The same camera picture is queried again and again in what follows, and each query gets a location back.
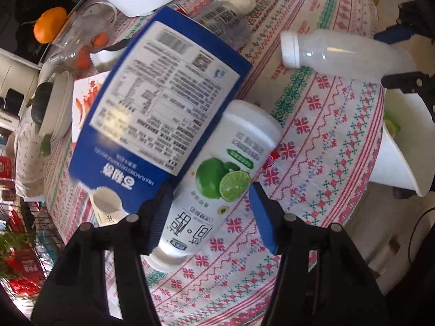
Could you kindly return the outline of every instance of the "orange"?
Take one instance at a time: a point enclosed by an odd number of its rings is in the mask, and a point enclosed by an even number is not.
[[[109,42],[109,36],[106,32],[101,32],[97,34],[95,38],[92,39],[92,46],[96,48],[103,48]]]
[[[83,45],[77,52],[75,64],[79,70],[86,71],[92,67],[90,52],[91,47],[89,45]]]
[[[41,44],[55,40],[65,22],[67,11],[63,7],[54,7],[45,11],[33,26],[33,35]]]

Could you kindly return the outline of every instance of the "blue logo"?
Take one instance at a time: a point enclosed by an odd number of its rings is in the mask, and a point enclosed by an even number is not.
[[[215,72],[215,78],[222,78],[223,76],[225,76],[225,73],[226,72],[224,70],[217,69]]]
[[[171,239],[170,244],[179,250],[186,250],[188,248],[186,244],[174,238]]]

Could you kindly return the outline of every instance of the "lime slice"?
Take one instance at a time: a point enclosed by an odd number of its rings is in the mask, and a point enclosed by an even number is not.
[[[390,136],[394,139],[397,133],[401,130],[400,125],[397,124],[394,118],[387,112],[385,113],[384,116],[384,122],[387,131],[390,133]]]
[[[242,170],[230,172],[220,182],[220,195],[225,201],[234,202],[244,194],[250,182],[251,178],[248,172]]]

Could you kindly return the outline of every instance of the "blue gripper pad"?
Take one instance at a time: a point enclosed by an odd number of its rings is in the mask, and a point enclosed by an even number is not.
[[[257,222],[263,245],[274,255],[278,255],[279,245],[275,233],[284,220],[281,205],[267,197],[260,183],[255,181],[249,187],[249,203]]]

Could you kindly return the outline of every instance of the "black cable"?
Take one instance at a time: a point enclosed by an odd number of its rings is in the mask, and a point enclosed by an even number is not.
[[[428,209],[426,212],[424,212],[420,218],[418,219],[417,223],[414,226],[414,230],[412,231],[411,237],[409,239],[409,245],[408,245],[408,261],[410,264],[412,264],[412,260],[411,260],[411,243],[412,243],[412,238],[414,236],[415,230],[417,229],[418,224],[420,223],[420,221],[429,213],[435,211],[435,207],[432,207],[431,209]]]

